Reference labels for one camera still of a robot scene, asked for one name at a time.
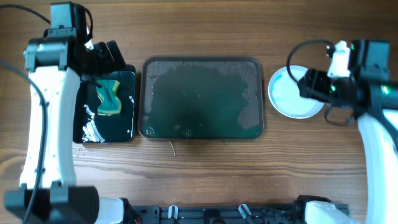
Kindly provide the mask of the white plate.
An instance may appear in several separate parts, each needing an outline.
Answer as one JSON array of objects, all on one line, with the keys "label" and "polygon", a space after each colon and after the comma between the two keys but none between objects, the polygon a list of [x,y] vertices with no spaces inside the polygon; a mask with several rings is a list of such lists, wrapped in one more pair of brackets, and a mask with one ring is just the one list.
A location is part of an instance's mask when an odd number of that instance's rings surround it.
[{"label": "white plate", "polygon": [[322,102],[300,96],[299,88],[290,78],[286,67],[273,74],[267,91],[272,106],[282,115],[293,119],[310,118],[324,106]]}]

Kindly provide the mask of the green yellow sponge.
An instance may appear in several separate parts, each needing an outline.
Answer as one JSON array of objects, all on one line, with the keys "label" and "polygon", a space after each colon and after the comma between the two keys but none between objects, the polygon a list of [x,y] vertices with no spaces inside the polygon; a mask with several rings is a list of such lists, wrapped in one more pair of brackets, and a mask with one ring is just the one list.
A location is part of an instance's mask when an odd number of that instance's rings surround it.
[{"label": "green yellow sponge", "polygon": [[111,116],[119,114],[122,109],[122,103],[117,96],[120,83],[117,80],[98,80],[96,87],[98,97],[101,101],[97,112],[100,115]]}]

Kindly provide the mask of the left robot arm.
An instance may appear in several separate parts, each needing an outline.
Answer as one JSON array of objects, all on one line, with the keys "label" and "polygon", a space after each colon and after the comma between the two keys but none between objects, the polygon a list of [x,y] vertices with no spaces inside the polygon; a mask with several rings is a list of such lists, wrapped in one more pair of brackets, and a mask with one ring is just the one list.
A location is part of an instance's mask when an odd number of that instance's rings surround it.
[{"label": "left robot arm", "polygon": [[4,206],[23,223],[135,223],[126,198],[76,185],[72,153],[80,85],[99,86],[103,75],[135,69],[115,41],[92,44],[93,19],[84,6],[53,3],[50,14],[50,27],[29,41],[25,69],[17,71],[30,85],[29,145],[19,188],[4,194]]}]

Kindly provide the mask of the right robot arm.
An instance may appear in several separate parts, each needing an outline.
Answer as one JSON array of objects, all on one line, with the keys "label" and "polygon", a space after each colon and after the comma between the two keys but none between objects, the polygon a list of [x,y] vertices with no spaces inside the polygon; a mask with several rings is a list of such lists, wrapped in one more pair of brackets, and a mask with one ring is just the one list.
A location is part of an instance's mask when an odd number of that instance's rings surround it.
[{"label": "right robot arm", "polygon": [[397,223],[397,83],[389,79],[389,42],[321,43],[330,67],[297,80],[300,96],[353,110],[349,120],[358,123],[366,159],[365,222]]}]

